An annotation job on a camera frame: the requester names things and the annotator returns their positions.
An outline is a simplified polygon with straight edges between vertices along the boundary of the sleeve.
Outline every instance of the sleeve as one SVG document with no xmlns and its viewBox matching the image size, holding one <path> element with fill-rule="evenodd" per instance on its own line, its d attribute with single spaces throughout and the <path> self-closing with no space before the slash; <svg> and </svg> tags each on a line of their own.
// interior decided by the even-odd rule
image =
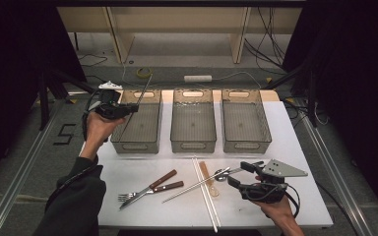
<svg viewBox="0 0 378 236">
<path fill-rule="evenodd" d="M 95 165 L 78 157 L 68 176 L 57 181 L 57 188 L 84 169 Z M 73 181 L 54 199 L 33 235 L 98 235 L 97 215 L 106 192 L 100 180 L 102 166 Z"/>
</svg>

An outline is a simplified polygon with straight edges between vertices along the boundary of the forearm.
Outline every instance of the forearm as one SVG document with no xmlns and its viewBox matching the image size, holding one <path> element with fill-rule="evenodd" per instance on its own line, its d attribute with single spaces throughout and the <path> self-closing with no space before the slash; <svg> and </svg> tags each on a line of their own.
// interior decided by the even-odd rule
<svg viewBox="0 0 378 236">
<path fill-rule="evenodd" d="M 95 160 L 96 153 L 99 150 L 100 144 L 92 142 L 92 141 L 86 141 L 85 146 L 81 151 L 81 154 L 79 157 L 87 158 L 91 161 Z"/>
<path fill-rule="evenodd" d="M 274 220 L 274 223 L 279 227 L 284 236 L 303 236 L 302 229 L 297 225 L 293 217 L 284 217 Z"/>
</svg>

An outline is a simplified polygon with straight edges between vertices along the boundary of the gray floor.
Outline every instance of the gray floor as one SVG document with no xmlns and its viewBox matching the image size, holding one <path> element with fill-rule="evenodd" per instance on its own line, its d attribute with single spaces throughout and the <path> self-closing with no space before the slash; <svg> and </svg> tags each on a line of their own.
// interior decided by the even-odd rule
<svg viewBox="0 0 378 236">
<path fill-rule="evenodd" d="M 236 74 L 219 83 L 201 85 L 210 88 L 256 87 L 255 82 L 246 73 L 253 76 L 262 87 L 266 84 L 267 78 L 275 80 L 280 76 L 259 70 L 255 57 L 246 50 L 243 52 L 241 63 L 233 64 L 226 35 L 222 34 L 138 34 L 125 65 L 117 63 L 109 35 L 78 33 L 78 38 L 80 47 L 78 56 L 92 54 L 106 57 L 106 61 L 95 66 L 84 66 L 84 71 L 89 76 L 89 83 L 93 86 L 101 83 L 99 79 L 113 81 L 126 88 L 142 86 L 144 82 L 135 76 L 136 70 L 141 67 L 154 69 L 156 77 L 154 76 L 153 85 L 157 85 L 161 89 L 197 86 L 183 84 L 184 75 L 212 75 L 213 78 L 218 79 Z M 249 35 L 251 42 L 256 42 L 257 44 L 259 39 L 260 35 Z M 286 49 L 288 41 L 289 35 L 280 35 L 278 37 L 278 43 L 282 49 Z M 267 41 L 262 51 L 267 55 L 274 55 L 271 48 Z M 105 59 L 87 56 L 81 59 L 81 63 L 83 65 L 93 65 L 102 60 Z M 277 68 L 269 63 L 260 63 L 260 66 L 271 71 L 277 71 Z M 28 176 L 26 176 L 25 182 L 21 183 L 22 188 L 18 193 L 18 197 L 14 204 L 9 207 L 8 214 L 3 215 L 0 235 L 32 234 L 42 217 L 46 198 L 53 191 L 56 179 L 67 174 L 72 166 L 73 157 L 80 151 L 83 143 L 80 126 L 81 114 L 88 96 L 75 93 L 81 91 L 72 86 L 66 85 L 66 88 L 72 93 L 69 98 L 73 102 L 55 101 L 55 103 L 50 104 L 52 110 L 57 110 L 58 112 L 50 129 L 44 134 L 45 139 L 41 144 L 40 152 L 36 154 L 37 158 L 31 164 L 31 169 L 28 172 Z M 290 84 L 287 83 L 277 88 L 276 91 L 280 97 L 286 97 L 289 96 L 289 89 Z M 291 117 L 295 116 L 294 110 L 288 109 L 287 111 Z M 43 135 L 38 130 L 40 125 L 39 115 L 39 104 L 36 103 L 31 108 L 31 113 L 24 123 L 24 128 L 19 133 L 8 156 L 2 159 L 0 163 L 0 203 L 17 176 L 18 170 L 23 166 L 26 156 L 32 155 L 30 150 L 31 147 L 36 145 L 35 138 Z M 321 116 L 321 119 L 325 121 L 326 117 Z M 300 117 L 291 120 L 305 157 L 315 180 L 339 200 L 341 196 L 333 184 L 308 129 L 305 127 L 305 120 L 306 118 L 301 120 Z M 72 134 L 73 138 L 70 144 L 66 146 L 56 146 L 54 143 L 67 142 L 65 137 L 58 136 L 64 124 L 75 125 L 69 126 L 64 130 L 64 133 Z M 335 127 L 331 123 L 327 125 L 320 123 L 317 130 L 346 180 L 348 189 L 356 200 L 358 208 L 361 209 L 372 235 L 378 235 L 378 200 L 376 196 L 367 185 L 358 167 L 351 163 L 351 158 Z M 353 235 L 350 223 L 339 207 L 322 190 L 321 195 L 334 220 L 334 225 L 327 229 L 305 228 L 305 233 L 307 235 Z M 100 229 L 101 235 L 116 235 L 117 232 L 117 229 Z M 276 228 L 260 229 L 260 232 L 263 235 L 280 235 L 280 231 Z"/>
</svg>

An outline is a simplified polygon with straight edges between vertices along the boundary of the knife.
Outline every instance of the knife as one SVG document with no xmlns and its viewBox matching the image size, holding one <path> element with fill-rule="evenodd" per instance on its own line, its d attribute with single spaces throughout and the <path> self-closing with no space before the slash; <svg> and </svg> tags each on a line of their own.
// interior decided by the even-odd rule
<svg viewBox="0 0 378 236">
<path fill-rule="evenodd" d="M 169 178 L 171 178 L 172 176 L 174 176 L 175 174 L 177 174 L 177 171 L 175 169 L 173 169 L 172 171 L 168 172 L 166 175 L 164 175 L 163 177 L 159 178 L 158 180 L 156 180 L 153 184 L 149 185 L 149 187 L 147 187 L 146 189 L 142 190 L 141 192 L 139 192 L 136 196 L 132 197 L 131 199 L 125 201 L 121 207 L 119 208 L 120 210 L 123 209 L 124 207 L 127 207 L 128 205 L 134 203 L 136 200 L 142 198 L 144 195 L 146 195 L 149 191 L 154 191 L 155 188 L 161 184 L 162 182 L 168 180 Z"/>
</svg>

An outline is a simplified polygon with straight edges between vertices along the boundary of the chopsticks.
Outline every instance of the chopsticks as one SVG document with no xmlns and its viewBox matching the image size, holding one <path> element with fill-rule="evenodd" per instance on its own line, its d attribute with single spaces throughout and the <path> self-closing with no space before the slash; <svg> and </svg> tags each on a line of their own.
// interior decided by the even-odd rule
<svg viewBox="0 0 378 236">
<path fill-rule="evenodd" d="M 203 181 L 205 178 L 202 175 L 201 169 L 199 167 L 199 162 L 197 158 L 192 158 L 193 167 L 195 168 L 196 175 L 198 177 L 198 181 Z M 208 213 L 210 215 L 211 222 L 214 226 L 214 231 L 218 233 L 218 227 L 221 227 L 220 218 L 218 217 L 217 211 L 214 206 L 214 202 L 211 198 L 210 192 L 208 191 L 208 188 L 205 183 L 201 185 L 202 194 L 204 196 L 205 205 L 207 206 Z"/>
</svg>

